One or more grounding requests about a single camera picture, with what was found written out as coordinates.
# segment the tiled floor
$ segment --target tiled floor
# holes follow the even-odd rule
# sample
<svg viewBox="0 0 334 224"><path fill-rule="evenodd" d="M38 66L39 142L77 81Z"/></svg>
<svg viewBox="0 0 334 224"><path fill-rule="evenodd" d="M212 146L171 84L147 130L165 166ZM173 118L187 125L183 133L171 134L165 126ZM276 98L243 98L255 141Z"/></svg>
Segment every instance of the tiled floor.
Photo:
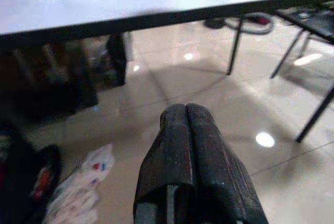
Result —
<svg viewBox="0 0 334 224"><path fill-rule="evenodd" d="M116 164L99 186L98 223L130 224L139 167L161 112L172 103L200 103L245 163L271 224L331 223L333 104L302 144L294 138L333 82L334 48L312 41L305 55L323 56L293 66L298 44L289 64L269 79L298 31L277 19L269 35L242 35L232 76L225 75L234 36L228 28L210 30L199 21L133 32L127 84L100 93L98 106L35 129L29 138L38 148L63 148L63 178L87 152L112 143ZM256 142L261 132L275 139L273 147Z"/></svg>

